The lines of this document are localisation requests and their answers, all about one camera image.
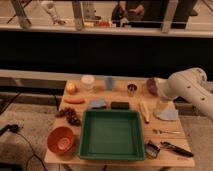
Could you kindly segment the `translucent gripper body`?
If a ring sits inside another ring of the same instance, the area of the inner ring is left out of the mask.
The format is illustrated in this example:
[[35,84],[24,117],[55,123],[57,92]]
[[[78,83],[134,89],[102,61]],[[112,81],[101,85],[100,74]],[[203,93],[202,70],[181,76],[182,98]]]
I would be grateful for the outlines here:
[[157,116],[161,114],[165,109],[173,109],[174,104],[172,101],[162,101],[161,99],[157,100],[156,107],[154,109],[154,115]]

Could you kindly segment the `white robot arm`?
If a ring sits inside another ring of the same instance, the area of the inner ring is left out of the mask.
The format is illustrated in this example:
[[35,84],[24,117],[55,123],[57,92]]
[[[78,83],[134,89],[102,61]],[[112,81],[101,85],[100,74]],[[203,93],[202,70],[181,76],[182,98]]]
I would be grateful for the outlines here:
[[181,97],[213,121],[213,94],[203,87],[206,81],[207,75],[201,68],[175,72],[167,79],[155,78],[157,95],[162,101]]

